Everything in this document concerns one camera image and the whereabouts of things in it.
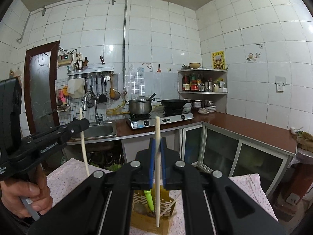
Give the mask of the left hand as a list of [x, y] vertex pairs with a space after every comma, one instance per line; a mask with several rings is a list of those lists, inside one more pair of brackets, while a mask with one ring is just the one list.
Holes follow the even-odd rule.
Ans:
[[41, 165], [36, 167], [35, 178], [35, 183], [16, 179], [1, 181], [1, 202], [19, 218], [29, 218], [31, 216], [23, 205], [20, 199], [21, 196], [29, 198], [32, 201], [32, 209], [41, 215], [46, 214], [52, 208], [53, 199], [50, 195], [50, 188], [47, 186], [47, 177]]

